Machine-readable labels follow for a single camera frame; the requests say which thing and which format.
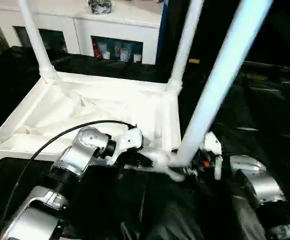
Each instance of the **item on cabinet shelf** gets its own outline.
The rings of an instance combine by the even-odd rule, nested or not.
[[[112,11],[111,0],[88,0],[88,6],[93,14],[109,14]]]
[[[107,52],[107,43],[106,42],[98,42],[98,49],[101,53],[101,57],[104,58],[104,54]]]
[[[120,60],[122,62],[128,62],[130,60],[130,50],[126,47],[120,49]]]
[[[94,57],[101,58],[102,56],[101,56],[101,52],[99,50],[99,46],[97,44],[97,41],[92,40],[92,43],[93,43]]]
[[[139,53],[134,54],[134,63],[136,64],[142,63],[142,54],[139,54]]]
[[[102,55],[102,57],[103,57],[103,59],[111,59],[111,53],[109,51],[107,51]]]
[[[115,59],[120,59],[120,56],[121,56],[121,46],[122,46],[122,43],[120,41],[115,41],[114,43],[114,56],[115,56]]]
[[[128,49],[128,57],[127,57],[127,61],[129,61],[132,57],[132,49],[133,49],[134,44],[130,43],[130,42],[123,42],[123,47],[125,49]]]

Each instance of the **black plastic sheet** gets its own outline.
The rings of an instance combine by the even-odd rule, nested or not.
[[[50,52],[58,71],[166,83],[171,66],[116,62]],[[209,71],[189,64],[179,96],[182,135]],[[0,125],[39,79],[33,52],[13,47],[0,56]],[[290,68],[246,63],[219,110],[211,130],[224,156],[249,155],[269,166],[290,199]],[[0,161],[0,216],[27,160]],[[8,216],[36,185],[50,162],[35,161],[26,172]],[[158,173],[92,167],[69,206],[67,237],[84,239],[238,239],[264,234],[230,179],[189,178],[176,183]]]

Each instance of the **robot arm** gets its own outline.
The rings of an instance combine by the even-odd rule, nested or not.
[[[234,179],[271,240],[290,240],[290,202],[271,172],[249,156],[231,156]]]
[[[65,149],[4,227],[0,240],[59,239],[63,231],[60,214],[66,210],[88,166],[113,165],[121,153],[143,146],[143,135],[138,128],[111,138],[94,127],[81,128],[72,145]]]

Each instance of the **pvc pipe frame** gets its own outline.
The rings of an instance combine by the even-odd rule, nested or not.
[[[191,163],[269,11],[273,0],[242,0],[172,166]]]
[[[31,46],[38,61],[40,74],[43,75],[56,73],[54,66],[51,64],[49,56],[47,55],[39,29],[36,27],[34,22],[33,15],[29,8],[28,0],[18,0],[18,5],[25,21],[25,28]]]
[[[191,46],[195,36],[197,24],[200,19],[203,3],[204,0],[190,1],[173,69],[168,81],[169,88],[177,88],[182,86],[183,74],[191,51]]]

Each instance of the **white cabinet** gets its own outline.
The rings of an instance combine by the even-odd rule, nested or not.
[[[155,64],[162,3],[112,0],[112,12],[104,15],[92,14],[86,0],[29,0],[29,3],[37,27],[45,32],[57,31],[70,54],[94,56],[92,39],[102,37],[141,44],[142,63]],[[18,28],[24,26],[17,0],[0,0],[0,27],[10,47],[24,45]]]
[[[34,19],[39,29],[62,32],[68,53],[81,53],[72,18],[66,16],[34,14]],[[2,29],[10,47],[22,46],[15,27],[24,26],[25,23],[19,11],[0,9],[0,28]]]

